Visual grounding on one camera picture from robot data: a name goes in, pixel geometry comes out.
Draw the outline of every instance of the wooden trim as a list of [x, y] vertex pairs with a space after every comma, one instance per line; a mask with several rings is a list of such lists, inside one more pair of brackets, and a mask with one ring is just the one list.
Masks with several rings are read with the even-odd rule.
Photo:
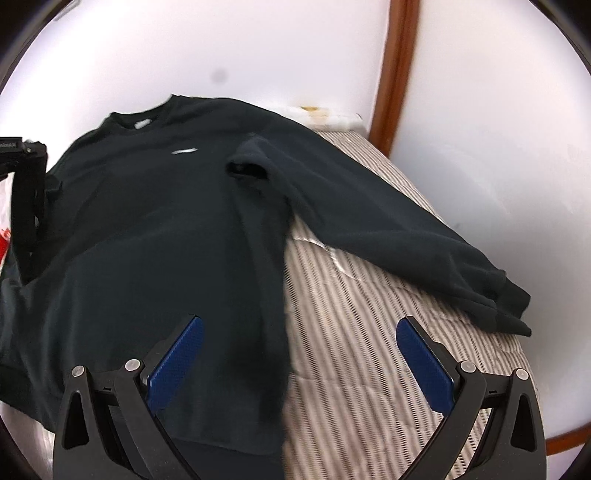
[[566, 452], [591, 439], [591, 422], [576, 430], [546, 440], [546, 455]]
[[417, 36], [419, 0], [391, 0], [374, 118], [369, 141], [389, 156], [402, 111]]

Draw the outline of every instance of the sweatshirt cuff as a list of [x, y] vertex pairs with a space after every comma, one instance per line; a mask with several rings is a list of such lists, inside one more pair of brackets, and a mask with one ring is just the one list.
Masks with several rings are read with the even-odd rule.
[[513, 335], [531, 336], [531, 329], [520, 320], [530, 304], [530, 295], [508, 278], [496, 300], [496, 329]]

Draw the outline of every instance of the blue finger pad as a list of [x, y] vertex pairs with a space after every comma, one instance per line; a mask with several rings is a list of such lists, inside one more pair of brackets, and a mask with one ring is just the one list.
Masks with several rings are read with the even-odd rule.
[[202, 344], [203, 321], [194, 317], [148, 379], [146, 403], [153, 414], [172, 400]]
[[396, 326], [396, 342], [432, 410], [449, 415], [453, 408], [453, 382], [408, 320]]

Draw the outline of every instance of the black strap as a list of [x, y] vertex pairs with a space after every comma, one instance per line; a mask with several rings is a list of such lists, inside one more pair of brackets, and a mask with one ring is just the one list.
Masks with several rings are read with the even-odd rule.
[[47, 150], [30, 144], [31, 152], [18, 163], [12, 181], [11, 251], [23, 284], [30, 281], [31, 255], [37, 245], [37, 227], [45, 214]]

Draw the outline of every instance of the white logo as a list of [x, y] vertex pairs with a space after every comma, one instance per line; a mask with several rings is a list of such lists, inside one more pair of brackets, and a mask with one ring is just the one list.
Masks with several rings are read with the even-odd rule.
[[185, 150], [175, 150], [174, 152], [172, 152], [173, 155], [177, 155], [179, 153], [191, 153], [191, 152], [196, 152], [197, 148], [186, 148]]

